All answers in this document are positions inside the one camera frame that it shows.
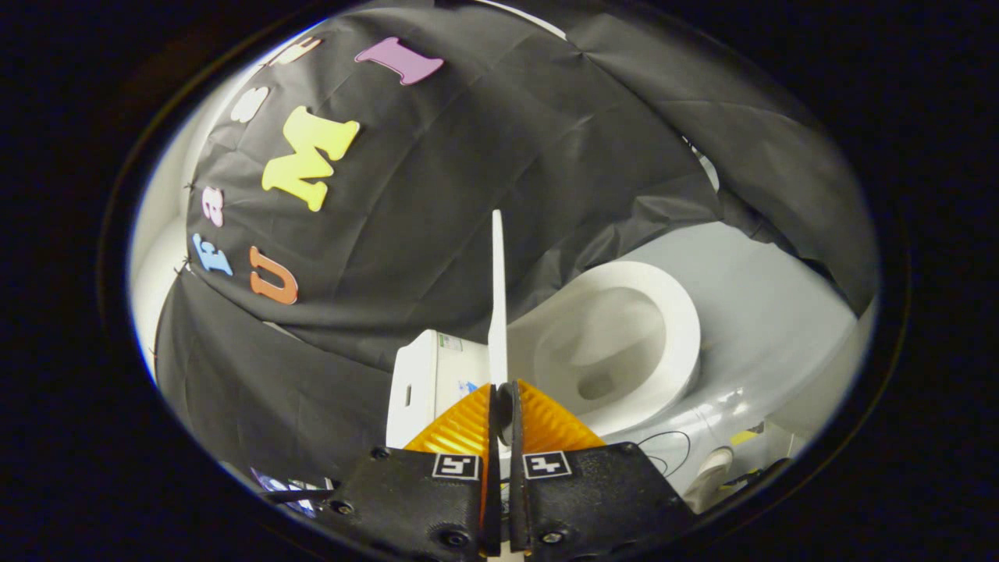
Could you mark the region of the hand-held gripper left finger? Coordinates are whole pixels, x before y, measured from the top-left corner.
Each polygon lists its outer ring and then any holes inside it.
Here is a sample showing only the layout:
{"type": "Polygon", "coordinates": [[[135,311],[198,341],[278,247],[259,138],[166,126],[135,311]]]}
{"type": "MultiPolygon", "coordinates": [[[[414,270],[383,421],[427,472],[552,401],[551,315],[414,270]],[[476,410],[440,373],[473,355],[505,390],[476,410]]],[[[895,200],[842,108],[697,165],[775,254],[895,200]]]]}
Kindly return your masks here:
{"type": "Polygon", "coordinates": [[[496,389],[485,385],[400,448],[372,449],[324,504],[340,538],[396,560],[499,554],[496,389]]]}

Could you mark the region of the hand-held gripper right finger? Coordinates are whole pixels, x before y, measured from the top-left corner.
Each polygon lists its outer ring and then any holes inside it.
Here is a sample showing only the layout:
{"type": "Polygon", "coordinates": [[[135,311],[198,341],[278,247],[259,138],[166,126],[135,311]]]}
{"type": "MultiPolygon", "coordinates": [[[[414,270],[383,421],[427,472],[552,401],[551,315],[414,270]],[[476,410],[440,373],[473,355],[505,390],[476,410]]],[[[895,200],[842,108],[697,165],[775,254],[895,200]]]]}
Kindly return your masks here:
{"type": "Polygon", "coordinates": [[[604,442],[528,382],[510,392],[511,550],[528,560],[620,560],[695,526],[639,445],[604,442]]]}

